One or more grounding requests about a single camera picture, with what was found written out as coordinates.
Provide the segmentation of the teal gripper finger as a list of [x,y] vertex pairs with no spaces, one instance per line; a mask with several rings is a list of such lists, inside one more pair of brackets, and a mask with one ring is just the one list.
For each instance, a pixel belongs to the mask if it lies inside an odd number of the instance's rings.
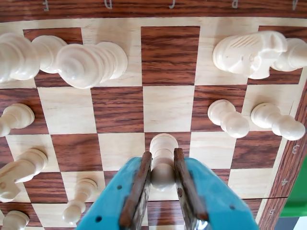
[[206,165],[176,148],[174,166],[185,229],[258,229],[248,205]]
[[152,154],[133,157],[82,217],[78,230],[140,230],[150,193]]

